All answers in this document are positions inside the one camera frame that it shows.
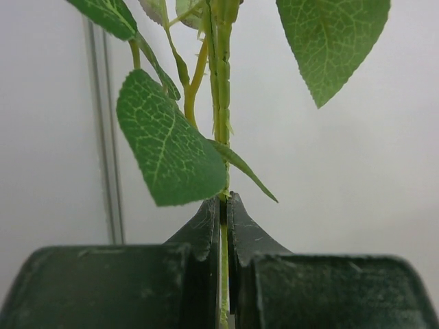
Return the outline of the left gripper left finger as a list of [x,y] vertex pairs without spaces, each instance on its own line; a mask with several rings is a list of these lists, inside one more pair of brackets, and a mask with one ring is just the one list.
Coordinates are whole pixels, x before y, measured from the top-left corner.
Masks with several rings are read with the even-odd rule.
[[220,202],[158,245],[43,247],[23,263],[2,328],[217,328]]

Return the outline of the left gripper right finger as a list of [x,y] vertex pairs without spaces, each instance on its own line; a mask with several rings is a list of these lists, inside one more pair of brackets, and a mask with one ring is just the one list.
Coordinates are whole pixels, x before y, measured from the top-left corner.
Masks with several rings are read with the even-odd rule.
[[230,313],[237,328],[437,328],[418,272],[384,254],[295,254],[226,204]]

